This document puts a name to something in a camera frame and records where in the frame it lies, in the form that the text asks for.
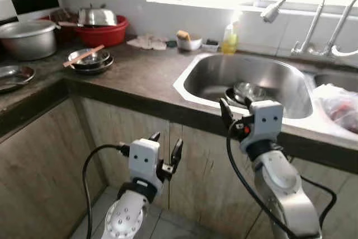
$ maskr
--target dish cloth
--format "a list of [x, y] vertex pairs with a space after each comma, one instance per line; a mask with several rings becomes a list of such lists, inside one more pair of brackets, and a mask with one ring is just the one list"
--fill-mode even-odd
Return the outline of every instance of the dish cloth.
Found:
[[165, 50], [167, 48], [165, 41], [166, 39], [146, 34], [144, 36], [138, 36], [136, 39], [127, 41], [127, 44], [145, 50]]

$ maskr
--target faucet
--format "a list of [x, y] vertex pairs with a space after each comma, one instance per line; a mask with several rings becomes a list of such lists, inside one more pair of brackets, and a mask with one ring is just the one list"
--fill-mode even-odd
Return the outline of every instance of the faucet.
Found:
[[[270, 4], [266, 7], [266, 9], [261, 13], [261, 17], [263, 18], [264, 22], [273, 22], [277, 15], [279, 14], [280, 7], [286, 0], [281, 0], [276, 3]], [[316, 55], [321, 56], [322, 53], [316, 51], [313, 47], [313, 45], [310, 43], [311, 37], [313, 35], [313, 31], [317, 25], [318, 19], [322, 13], [322, 9], [324, 6], [325, 0], [322, 0], [322, 3], [318, 5], [318, 8], [316, 10], [315, 16], [313, 18], [313, 21], [311, 23], [311, 26], [308, 30], [307, 36], [302, 43], [302, 46], [299, 47], [299, 42], [297, 41], [294, 47], [291, 50], [291, 55], [303, 55], [303, 54], [310, 54], [310, 55]]]
[[338, 47], [335, 45], [337, 36], [339, 35], [339, 33], [341, 32], [343, 25], [345, 24], [347, 17], [354, 5], [354, 3], [357, 0], [353, 0], [346, 8], [345, 11], [343, 11], [343, 14], [340, 18], [340, 21], [338, 22], [335, 31], [333, 32], [331, 39], [329, 40], [329, 42], [327, 43], [326, 47], [324, 47], [322, 54], [325, 56], [330, 56], [330, 54], [332, 54], [333, 56], [336, 57], [348, 57], [348, 56], [352, 56], [355, 54], [358, 54], [358, 50], [352, 51], [350, 53], [343, 53], [341, 51], [338, 50]]

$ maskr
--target stainless steel sink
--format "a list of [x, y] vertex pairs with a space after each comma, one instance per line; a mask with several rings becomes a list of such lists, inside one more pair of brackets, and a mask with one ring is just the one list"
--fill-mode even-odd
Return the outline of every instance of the stainless steel sink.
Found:
[[187, 100], [209, 104], [218, 102], [236, 82], [254, 83], [266, 90], [269, 99], [284, 106], [284, 117], [301, 119], [312, 111], [312, 102], [304, 75], [282, 62], [250, 55], [200, 55], [175, 83]]
[[358, 74], [347, 72], [324, 72], [314, 76], [317, 86], [332, 83], [347, 91], [358, 92]]

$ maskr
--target dark countertop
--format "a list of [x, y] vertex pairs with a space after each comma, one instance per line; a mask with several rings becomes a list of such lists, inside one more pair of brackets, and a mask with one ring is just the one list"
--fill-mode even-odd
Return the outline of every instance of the dark countertop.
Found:
[[[36, 76], [25, 87], [0, 97], [1, 136], [11, 135], [69, 94], [226, 135], [218, 109], [188, 102], [172, 86], [198, 53], [179, 53], [177, 49], [148, 51], [123, 44], [107, 49], [115, 58], [107, 72], [87, 76], [62, 66], [69, 53], [81, 48], [84, 46], [73, 43], [46, 59], [20, 63], [35, 68]], [[288, 154], [358, 174], [357, 150], [285, 133], [280, 134], [279, 142]]]

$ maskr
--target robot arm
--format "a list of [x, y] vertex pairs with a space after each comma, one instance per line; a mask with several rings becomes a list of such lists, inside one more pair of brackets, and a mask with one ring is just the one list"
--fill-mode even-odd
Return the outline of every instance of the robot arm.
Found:
[[178, 140], [171, 163], [159, 159], [159, 133], [135, 140], [129, 146], [130, 182], [119, 190], [117, 201], [106, 214], [102, 239], [132, 239], [147, 214], [149, 205], [162, 193], [164, 180], [170, 180], [181, 159], [183, 141]]
[[[283, 108], [278, 102], [247, 101], [250, 115], [243, 117], [234, 127], [241, 151], [252, 161], [255, 186], [269, 210], [297, 237], [322, 238], [318, 214], [302, 189], [296, 168], [276, 144], [281, 132]], [[222, 118], [227, 127], [233, 122], [231, 110], [220, 100]], [[288, 239], [288, 235], [271, 221], [275, 238]]]

